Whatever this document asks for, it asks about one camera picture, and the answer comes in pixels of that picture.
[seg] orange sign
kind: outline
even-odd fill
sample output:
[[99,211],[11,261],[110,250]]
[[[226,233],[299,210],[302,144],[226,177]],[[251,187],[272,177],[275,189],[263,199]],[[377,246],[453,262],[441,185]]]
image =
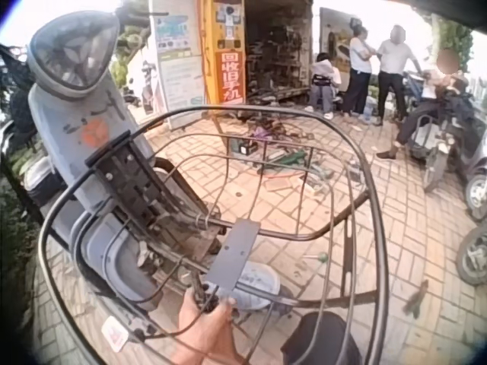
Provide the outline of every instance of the orange sign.
[[244,102],[244,65],[242,52],[217,52],[218,101],[223,104]]
[[99,148],[106,144],[108,139],[108,125],[101,118],[94,118],[82,127],[81,140],[90,147]]

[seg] seated person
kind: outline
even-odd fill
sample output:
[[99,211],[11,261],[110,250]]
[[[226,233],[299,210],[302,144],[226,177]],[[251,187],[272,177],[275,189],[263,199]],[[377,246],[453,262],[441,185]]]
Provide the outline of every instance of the seated person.
[[[442,95],[445,90],[452,90],[457,94],[465,91],[468,82],[460,72],[457,72],[460,67],[458,55],[448,49],[441,50],[438,53],[437,66],[437,68],[425,72],[427,81],[423,88],[421,102],[399,127],[399,133],[390,150],[376,154],[377,158],[395,160],[397,151],[414,135],[421,116],[429,115],[438,119],[438,111],[441,106],[438,96]],[[426,122],[427,119],[422,120],[420,126]]]
[[318,100],[321,97],[324,117],[331,119],[333,118],[333,99],[338,92],[338,86],[342,83],[340,71],[332,66],[328,53],[324,52],[318,54],[317,61],[312,64],[311,70],[313,72],[310,94],[311,105],[306,110],[317,110]]

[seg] brick pavement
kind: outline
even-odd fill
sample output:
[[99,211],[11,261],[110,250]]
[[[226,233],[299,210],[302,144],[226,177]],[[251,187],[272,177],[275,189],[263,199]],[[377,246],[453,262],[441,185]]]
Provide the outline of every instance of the brick pavement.
[[[374,159],[375,151],[390,146],[396,127],[386,124],[383,128],[345,123],[335,119],[342,130],[348,132],[366,153],[371,163],[374,181],[382,208],[387,236],[390,267],[390,316],[382,356],[382,363],[400,364],[445,364],[461,363],[468,358],[475,346],[487,333],[487,290],[485,287],[470,287],[460,281],[454,267],[456,251],[462,238],[475,227],[465,213],[462,186],[453,174],[446,175],[435,192],[425,195],[422,191],[422,168],[404,152],[393,162]],[[303,130],[312,131],[315,140],[310,143],[322,146],[343,160],[349,160],[352,152],[340,138],[323,125],[312,120],[291,119],[287,122]],[[226,132],[241,133],[242,125],[224,122]],[[200,122],[186,129],[191,132],[216,132],[210,122]],[[172,135],[151,131],[151,143],[161,146]],[[180,139],[161,153],[173,162],[195,153],[218,153],[224,151],[218,138],[188,137]],[[330,183],[335,192],[335,210],[348,204],[348,187],[343,169],[337,159],[327,157],[323,166],[335,171]],[[224,180],[224,162],[215,158],[189,160],[182,165],[183,175],[196,192],[206,201],[215,199]],[[223,218],[233,220],[244,216],[250,209],[257,178],[249,167],[237,161],[231,162],[229,183],[219,205]],[[354,184],[356,196],[362,186]],[[300,232],[316,230],[326,223],[331,212],[330,194],[306,195],[302,203]],[[262,188],[257,199],[252,219],[261,220],[264,228],[294,231],[298,216],[298,191],[286,189],[267,192]],[[358,282],[357,292],[374,289],[375,248],[371,231],[371,215],[368,204],[358,209]],[[341,281],[343,253],[342,224],[333,237],[328,297],[336,297]],[[135,344],[127,344],[123,351],[114,354],[100,335],[100,327],[107,314],[97,305],[97,300],[87,292],[68,258],[49,244],[49,257],[56,282],[81,330],[108,363],[150,363],[155,361],[146,350]],[[282,283],[294,296],[317,299],[320,296],[326,265],[302,260],[302,255],[326,251],[328,236],[308,243],[294,243],[260,237],[251,254],[251,259],[271,265],[278,271]],[[425,279],[429,281],[428,292],[417,320],[405,316],[402,308],[408,297],[418,290]],[[79,350],[66,333],[53,303],[46,292],[42,278],[37,275],[35,297],[34,350],[47,363],[84,363]],[[173,315],[158,309],[153,316],[174,321]],[[345,317],[346,309],[331,309]],[[266,327],[263,339],[252,363],[280,363],[279,347],[291,334],[299,317],[306,310],[296,309],[290,316],[273,316]],[[374,305],[356,306],[352,334],[364,354],[371,331]],[[256,333],[262,313],[254,313],[235,329],[237,348],[244,352]],[[173,348],[162,340],[153,344],[161,353],[170,353]]]

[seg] red sign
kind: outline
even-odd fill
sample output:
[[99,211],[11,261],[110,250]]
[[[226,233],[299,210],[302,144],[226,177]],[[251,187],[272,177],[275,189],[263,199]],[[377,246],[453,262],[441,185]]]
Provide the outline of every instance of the red sign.
[[223,104],[244,102],[244,65],[242,52],[216,54],[218,76],[218,101]]

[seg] scooter headlight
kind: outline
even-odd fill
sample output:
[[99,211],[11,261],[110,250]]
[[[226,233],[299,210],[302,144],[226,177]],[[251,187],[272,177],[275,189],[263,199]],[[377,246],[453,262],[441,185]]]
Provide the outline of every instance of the scooter headlight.
[[27,59],[40,86],[59,97],[83,97],[105,75],[119,34],[118,19],[101,11],[67,14],[40,28]]

